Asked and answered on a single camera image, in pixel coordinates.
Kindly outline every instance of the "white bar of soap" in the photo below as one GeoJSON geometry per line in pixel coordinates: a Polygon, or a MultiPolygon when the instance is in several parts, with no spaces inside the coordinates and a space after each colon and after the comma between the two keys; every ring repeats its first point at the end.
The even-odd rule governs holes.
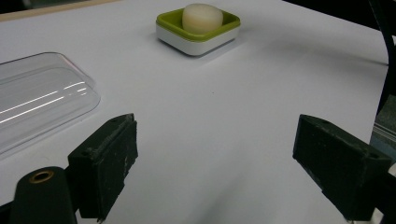
{"type": "Polygon", "coordinates": [[[184,8],[183,29],[196,35],[220,28],[223,14],[220,9],[207,4],[191,4],[184,8]]]}

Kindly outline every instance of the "transparent plastic lid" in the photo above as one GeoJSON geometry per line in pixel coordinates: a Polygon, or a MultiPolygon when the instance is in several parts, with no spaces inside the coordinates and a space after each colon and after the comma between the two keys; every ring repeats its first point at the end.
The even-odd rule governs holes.
{"type": "Polygon", "coordinates": [[[59,53],[0,64],[0,158],[93,110],[93,81],[59,53]]]}

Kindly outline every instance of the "white base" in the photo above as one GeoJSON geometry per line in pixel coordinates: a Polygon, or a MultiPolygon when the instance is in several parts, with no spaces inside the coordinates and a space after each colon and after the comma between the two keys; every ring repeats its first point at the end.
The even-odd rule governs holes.
{"type": "Polygon", "coordinates": [[[236,27],[226,33],[221,35],[217,35],[211,39],[206,40],[205,42],[193,42],[189,41],[179,35],[175,35],[174,33],[162,28],[157,24],[157,36],[162,41],[168,43],[169,45],[175,47],[183,51],[186,54],[192,56],[202,55],[216,47],[227,43],[228,41],[235,39],[239,33],[239,27],[236,27]]]}

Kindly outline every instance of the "table surface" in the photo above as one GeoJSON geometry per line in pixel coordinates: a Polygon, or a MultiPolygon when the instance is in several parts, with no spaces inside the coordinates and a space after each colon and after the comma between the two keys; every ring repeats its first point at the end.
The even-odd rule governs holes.
{"type": "Polygon", "coordinates": [[[134,113],[139,157],[106,223],[346,223],[293,143],[300,114],[369,141],[388,69],[382,35],[280,0],[206,1],[242,26],[190,57],[155,34],[159,14],[189,3],[122,0],[0,22],[0,63],[60,52],[102,97],[89,116],[0,161],[0,204],[22,176],[66,167],[104,122],[134,113]]]}

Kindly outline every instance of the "green and white soap dish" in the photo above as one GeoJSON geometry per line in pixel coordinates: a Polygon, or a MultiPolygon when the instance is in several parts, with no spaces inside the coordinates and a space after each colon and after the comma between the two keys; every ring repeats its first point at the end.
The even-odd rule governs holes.
{"type": "Polygon", "coordinates": [[[191,56],[199,56],[215,49],[238,36],[241,21],[229,12],[223,11],[220,28],[203,35],[196,35],[183,29],[183,8],[165,12],[157,17],[156,33],[159,39],[191,56]]]}

